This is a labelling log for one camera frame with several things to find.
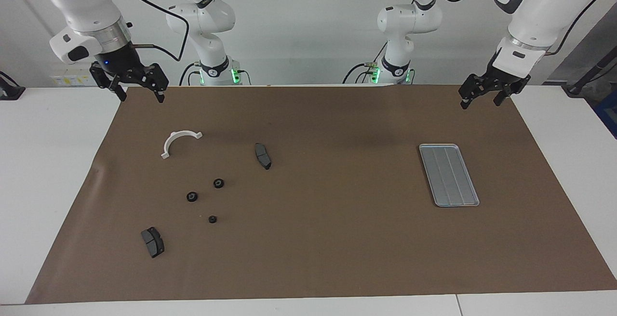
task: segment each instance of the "green light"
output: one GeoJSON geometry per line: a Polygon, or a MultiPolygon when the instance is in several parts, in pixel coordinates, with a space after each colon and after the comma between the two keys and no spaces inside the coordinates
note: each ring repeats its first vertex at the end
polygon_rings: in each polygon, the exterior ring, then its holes
{"type": "Polygon", "coordinates": [[[240,76],[238,75],[238,71],[235,70],[234,68],[231,69],[231,76],[233,77],[233,83],[240,82],[240,76]]]}
{"type": "Polygon", "coordinates": [[[371,77],[371,82],[379,83],[379,75],[381,75],[381,69],[375,68],[375,72],[373,72],[373,76],[371,77]]]}

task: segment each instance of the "white wall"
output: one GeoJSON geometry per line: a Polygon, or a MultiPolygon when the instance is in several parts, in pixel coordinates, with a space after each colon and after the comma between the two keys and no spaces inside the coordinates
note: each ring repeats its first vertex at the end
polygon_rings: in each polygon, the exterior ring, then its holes
{"type": "MultiPolygon", "coordinates": [[[[48,74],[62,67],[53,57],[47,30],[64,26],[60,13],[49,0],[0,0],[0,66],[29,86],[42,86],[44,79],[30,75],[48,74]],[[9,40],[22,51],[18,62],[4,52],[9,40]]],[[[156,43],[177,53],[181,36],[168,30],[165,15],[138,0],[114,0],[125,19],[134,23],[135,42],[156,43]]],[[[154,0],[163,7],[182,0],[154,0]]],[[[339,83],[351,66],[372,61],[383,42],[376,26],[381,8],[409,0],[225,0],[236,11],[236,27],[220,37],[229,55],[251,73],[254,84],[339,83]]],[[[600,0],[579,22],[560,55],[547,57],[534,69],[533,83],[540,84],[582,40],[617,0],[600,0]]],[[[444,19],[440,30],[416,35],[412,66],[418,70],[416,83],[461,83],[471,72],[482,74],[503,37],[510,17],[493,0],[439,0],[444,19]]],[[[166,55],[141,50],[144,63],[159,62],[172,84],[197,54],[188,46],[183,61],[169,61],[166,55]]]]}

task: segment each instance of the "gray plastic tray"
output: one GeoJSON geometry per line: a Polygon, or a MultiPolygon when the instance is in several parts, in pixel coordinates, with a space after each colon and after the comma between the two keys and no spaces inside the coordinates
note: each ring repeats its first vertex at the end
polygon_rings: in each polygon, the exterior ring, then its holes
{"type": "Polygon", "coordinates": [[[419,149],[437,206],[456,208],[480,205],[457,145],[423,144],[419,149]]]}

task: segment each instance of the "brown mat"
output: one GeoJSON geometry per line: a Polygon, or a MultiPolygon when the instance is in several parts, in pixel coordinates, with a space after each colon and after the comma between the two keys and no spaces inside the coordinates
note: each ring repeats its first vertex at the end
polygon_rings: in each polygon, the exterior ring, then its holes
{"type": "Polygon", "coordinates": [[[454,86],[171,88],[159,105],[131,88],[27,303],[613,289],[511,101],[463,111],[454,86]],[[203,138],[161,159],[178,130],[203,138]],[[422,143],[459,145],[478,208],[434,206],[422,143]]]}

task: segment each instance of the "blue object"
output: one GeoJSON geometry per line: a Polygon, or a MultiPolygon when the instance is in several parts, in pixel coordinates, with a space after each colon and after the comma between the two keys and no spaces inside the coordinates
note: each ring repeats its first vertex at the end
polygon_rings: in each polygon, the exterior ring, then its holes
{"type": "Polygon", "coordinates": [[[600,117],[600,120],[617,138],[617,91],[608,95],[604,100],[593,109],[600,117]]]}

